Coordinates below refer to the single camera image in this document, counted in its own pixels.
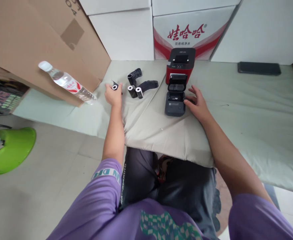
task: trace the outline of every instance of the black phone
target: black phone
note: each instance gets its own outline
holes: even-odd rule
[[[278,76],[281,74],[280,65],[277,63],[253,63],[239,62],[237,64],[239,73],[261,74]]]

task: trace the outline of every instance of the hand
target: hand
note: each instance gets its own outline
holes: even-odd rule
[[[112,107],[122,107],[122,85],[123,83],[120,83],[119,87],[113,90],[109,84],[105,84],[105,99]]]
[[[204,121],[205,119],[211,116],[211,113],[206,106],[206,102],[202,96],[202,93],[194,85],[192,85],[192,88],[189,88],[189,91],[191,93],[194,93],[196,97],[186,96],[187,100],[184,100],[184,103],[186,106],[190,108],[191,112],[194,114],[197,120],[199,120],[200,122]]]

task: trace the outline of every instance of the bottle label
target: bottle label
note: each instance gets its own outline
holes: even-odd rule
[[[63,86],[66,90],[68,90],[69,92],[75,94],[77,93],[81,88],[82,85],[79,84],[74,78],[72,78],[72,80],[70,81],[69,84]]]

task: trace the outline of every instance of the black shorts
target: black shorts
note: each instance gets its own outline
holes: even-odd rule
[[[167,166],[165,182],[160,184],[154,171],[157,166],[155,153],[127,147],[120,211],[130,204],[152,198],[161,205],[186,212],[206,237],[217,239],[214,227],[217,212],[213,206],[220,204],[220,199],[215,188],[216,170],[174,158]]]

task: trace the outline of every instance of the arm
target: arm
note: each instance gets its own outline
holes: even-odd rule
[[[228,186],[232,198],[234,199],[240,193],[250,193],[273,203],[251,166],[214,120],[201,91],[194,85],[189,91],[194,93],[196,97],[187,96],[188,100],[185,100],[184,103],[202,124],[209,140],[216,167]]]
[[[122,84],[115,91],[109,84],[105,87],[106,101],[111,104],[111,116],[104,142],[103,161],[51,233],[49,240],[93,239],[118,213],[124,151]]]
[[[122,83],[117,90],[112,90],[109,84],[105,85],[105,99],[111,105],[111,116],[107,129],[102,160],[106,158],[116,159],[123,165],[124,154],[124,127],[122,122]]]

